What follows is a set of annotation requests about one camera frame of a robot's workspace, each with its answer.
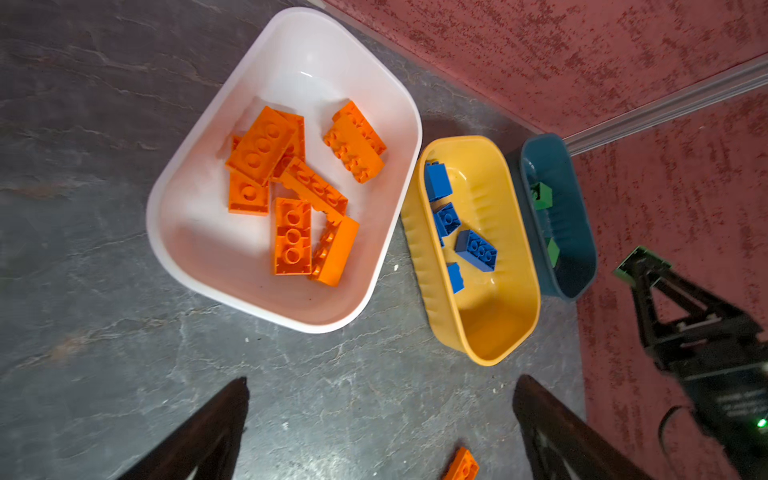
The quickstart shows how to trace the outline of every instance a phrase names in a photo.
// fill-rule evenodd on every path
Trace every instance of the metal baseboard strip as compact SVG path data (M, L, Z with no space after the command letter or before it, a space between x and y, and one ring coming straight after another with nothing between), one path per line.
M571 155L601 147L665 121L768 84L768 54L565 138Z

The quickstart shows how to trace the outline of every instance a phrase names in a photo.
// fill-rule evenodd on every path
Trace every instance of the yellow bin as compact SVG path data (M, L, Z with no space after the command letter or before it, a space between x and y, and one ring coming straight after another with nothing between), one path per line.
M462 225L440 247L432 206L424 187L425 162L445 164L453 203ZM491 366L517 348L538 323L541 293L509 169L501 151L485 137L433 141L422 152L402 205L413 266L429 325L447 346ZM454 251L456 236L472 229L498 250L496 270L486 273ZM464 290L451 288L446 263L461 267Z

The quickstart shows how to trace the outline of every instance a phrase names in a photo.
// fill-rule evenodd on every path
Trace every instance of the white bin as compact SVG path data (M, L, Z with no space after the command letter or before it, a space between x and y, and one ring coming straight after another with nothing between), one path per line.
M364 185L323 144L333 113L349 99L388 148L384 170ZM347 215L360 222L336 288L274 276L271 215L227 212L232 134L247 130L264 105L305 117L308 165L349 198ZM265 27L157 179L147 205L152 250L179 282L222 303L302 332L341 328L371 297L421 143L419 111L392 72L327 15L288 8ZM324 227L325 216L314 212L315 244Z

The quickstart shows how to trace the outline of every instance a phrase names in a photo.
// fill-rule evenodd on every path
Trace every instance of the orange lego brick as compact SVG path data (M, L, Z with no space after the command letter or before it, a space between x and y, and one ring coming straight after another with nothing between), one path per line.
M304 144L304 117L301 115L289 114L285 111L275 110L277 113L283 116L286 120L296 125L296 133L291 137L288 148L283 153L283 158L275 166L275 170L272 172L272 181L280 182L280 175L283 174L286 167L293 160L294 157L298 157L299 160L306 163L306 147Z
M349 200L298 158L290 161L280 175L280 183L310 202L315 210L323 212L330 223L336 225L344 218Z
M461 447L456 452L451 468L442 480L475 480L480 466L469 453L469 450Z
M231 214L265 216L270 213L270 186L262 187L252 181L230 172Z
M312 273L312 207L310 202L275 199L275 275Z
M366 138L366 141L368 142L368 145L373 148L373 150L376 152L377 155L381 155L386 150L386 145L384 145L384 142L382 142L382 139L379 138L379 135L376 134L376 132L373 130L373 127L371 127L371 124L368 123L366 118L362 115L362 112L357 108L357 105L355 105L355 102L350 101L348 104L344 105L344 108L337 111L333 115L333 121L336 122L339 120L339 117L342 115L346 115L349 117L350 120L352 120L352 123L354 123L355 127L360 131L360 133L363 135L363 137Z
M311 280L330 286L339 285L359 229L360 224L349 217L344 217L338 225L328 222L315 250Z
M336 158L352 172L358 183L364 184L384 168L379 154L368 144L347 115L339 116L323 141L333 149Z
M230 155L227 168L265 187L295 133L294 124L264 107Z

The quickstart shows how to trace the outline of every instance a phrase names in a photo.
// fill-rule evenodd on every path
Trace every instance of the gray marble floor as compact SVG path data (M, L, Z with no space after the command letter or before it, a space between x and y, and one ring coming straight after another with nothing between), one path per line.
M115 478L237 376L238 478L530 476L511 394L531 373L578 414L575 308L492 368L438 342L402 225L362 315L310 336L221 306L160 267L152 183L280 9L300 2L8 0L0 15L0 471ZM411 91L425 142L527 132L358 35Z

